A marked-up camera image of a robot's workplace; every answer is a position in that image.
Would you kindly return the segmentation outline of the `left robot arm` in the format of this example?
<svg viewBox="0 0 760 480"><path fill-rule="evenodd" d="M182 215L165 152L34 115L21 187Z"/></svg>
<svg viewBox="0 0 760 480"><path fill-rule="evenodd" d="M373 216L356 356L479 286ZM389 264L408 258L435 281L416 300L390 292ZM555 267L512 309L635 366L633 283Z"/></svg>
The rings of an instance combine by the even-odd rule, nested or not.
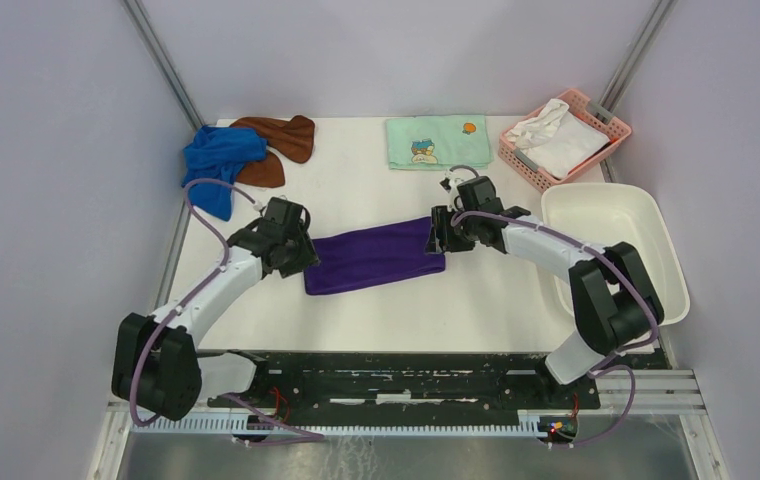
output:
<svg viewBox="0 0 760 480"><path fill-rule="evenodd" d="M209 272L179 298L148 315L120 323L111 378L113 395L128 402L134 422L146 409L177 421L200 401L234 394L249 407L269 397L269 378L247 354L201 355L201 341L230 306L266 277L283 278L320 263L305 206L274 197L261 214L230 237Z"/></svg>

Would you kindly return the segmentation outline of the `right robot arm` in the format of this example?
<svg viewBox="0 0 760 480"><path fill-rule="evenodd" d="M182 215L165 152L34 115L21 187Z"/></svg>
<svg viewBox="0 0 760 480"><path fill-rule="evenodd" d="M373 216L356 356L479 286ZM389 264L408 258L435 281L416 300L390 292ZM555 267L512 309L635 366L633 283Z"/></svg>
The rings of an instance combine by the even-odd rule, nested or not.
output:
<svg viewBox="0 0 760 480"><path fill-rule="evenodd" d="M426 253L482 245L530 261L570 289L575 329L539 368L533 392L541 405L562 406L573 382L657 339L664 308L633 245L584 242L522 207L505 207L490 178L467 167L447 170L440 185L448 201L431 210Z"/></svg>

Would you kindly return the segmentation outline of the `purple towel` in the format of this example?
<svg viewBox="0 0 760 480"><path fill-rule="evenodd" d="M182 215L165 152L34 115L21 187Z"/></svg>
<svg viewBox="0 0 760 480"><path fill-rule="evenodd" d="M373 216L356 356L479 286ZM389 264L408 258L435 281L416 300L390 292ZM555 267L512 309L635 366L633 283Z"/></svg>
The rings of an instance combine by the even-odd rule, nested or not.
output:
<svg viewBox="0 0 760 480"><path fill-rule="evenodd" d="M320 263L304 272L305 293L324 296L442 273L445 257L428 254L428 217L338 235L313 242Z"/></svg>

